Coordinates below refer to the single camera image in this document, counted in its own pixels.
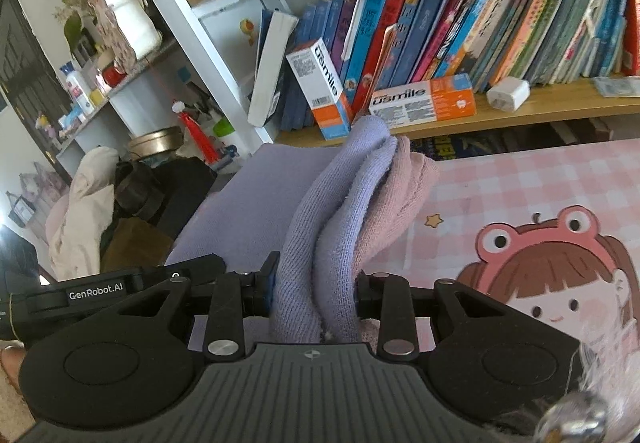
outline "pink checkered mat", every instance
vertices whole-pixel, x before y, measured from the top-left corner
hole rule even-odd
[[[640,139],[444,161],[409,230],[365,271],[459,279],[578,339],[622,319],[638,349]],[[585,334],[585,326],[590,327]],[[420,349],[433,348],[418,319]]]

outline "door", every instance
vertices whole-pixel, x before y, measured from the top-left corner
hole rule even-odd
[[[69,175],[56,159],[57,147],[35,125],[42,112],[59,131],[58,119],[71,111],[71,98],[56,78],[18,0],[0,0],[0,86],[42,153],[70,183]]]

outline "toothpaste box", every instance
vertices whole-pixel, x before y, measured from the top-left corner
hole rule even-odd
[[[473,116],[476,100],[466,73],[377,90],[369,112],[391,127]]]
[[[324,41],[300,44],[287,60],[324,139],[347,136],[353,113]]]

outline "purple towel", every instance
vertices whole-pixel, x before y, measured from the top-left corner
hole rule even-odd
[[[366,116],[358,120],[340,152],[318,176],[296,210],[278,268],[271,314],[274,340],[287,344],[320,341],[321,317],[314,304],[311,276],[316,241],[347,198],[360,167],[388,138],[389,130],[380,118]]]
[[[360,341],[353,301],[353,257],[358,234],[374,191],[391,166],[398,140],[391,136],[370,153],[344,204],[329,219],[316,244],[313,284],[324,326],[338,343]]]

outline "orange box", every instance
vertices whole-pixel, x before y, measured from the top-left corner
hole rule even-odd
[[[476,99],[468,74],[455,74],[377,90],[369,112],[391,127],[464,118],[476,113]]]

